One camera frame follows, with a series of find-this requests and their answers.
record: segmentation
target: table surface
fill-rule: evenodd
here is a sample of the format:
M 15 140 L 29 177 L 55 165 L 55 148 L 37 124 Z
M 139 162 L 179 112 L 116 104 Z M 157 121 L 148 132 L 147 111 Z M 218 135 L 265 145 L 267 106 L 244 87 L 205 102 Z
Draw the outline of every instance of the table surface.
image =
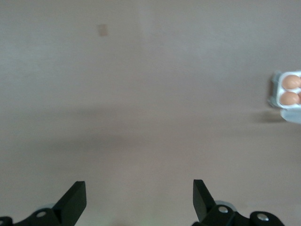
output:
M 78 226 L 190 226 L 202 179 L 246 217 L 301 225 L 301 127 L 267 105 L 273 72 L 301 68 L 300 9 L 0 1 L 0 216 L 84 180 Z

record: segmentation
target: plastic egg container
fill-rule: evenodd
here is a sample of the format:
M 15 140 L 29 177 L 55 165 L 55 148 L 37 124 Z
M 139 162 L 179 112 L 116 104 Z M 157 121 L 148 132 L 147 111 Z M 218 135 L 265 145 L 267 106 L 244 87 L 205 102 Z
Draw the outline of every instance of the plastic egg container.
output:
M 276 73 L 270 104 L 283 109 L 301 110 L 301 71 Z

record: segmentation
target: screw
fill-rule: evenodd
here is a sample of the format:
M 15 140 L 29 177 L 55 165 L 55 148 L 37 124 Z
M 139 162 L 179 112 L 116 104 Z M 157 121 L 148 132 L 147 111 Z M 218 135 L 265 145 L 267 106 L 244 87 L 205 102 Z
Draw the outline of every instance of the screw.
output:
M 220 207 L 218 208 L 218 210 L 219 210 L 219 212 L 221 212 L 221 213 L 228 213 L 228 209 L 227 209 L 226 207 L 224 207 L 224 206 L 220 206 Z
M 45 215 L 46 215 L 46 212 L 45 212 L 45 211 L 42 211 L 42 212 L 38 213 L 36 216 L 37 216 L 38 218 L 41 218 L 41 217 L 43 217 L 43 216 L 45 216 Z
M 263 214 L 263 213 L 259 213 L 257 214 L 257 217 L 259 220 L 262 220 L 262 221 L 269 221 L 269 218 L 267 215 Z

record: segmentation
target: egg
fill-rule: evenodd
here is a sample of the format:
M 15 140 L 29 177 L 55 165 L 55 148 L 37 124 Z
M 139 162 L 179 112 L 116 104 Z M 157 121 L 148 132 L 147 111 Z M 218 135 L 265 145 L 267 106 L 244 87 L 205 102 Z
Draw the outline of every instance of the egg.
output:
M 301 87 L 301 78 L 297 75 L 288 75 L 283 79 L 282 87 L 285 89 L 295 89 Z
M 300 103 L 300 96 L 293 92 L 285 92 L 280 97 L 280 103 L 282 105 L 295 105 Z

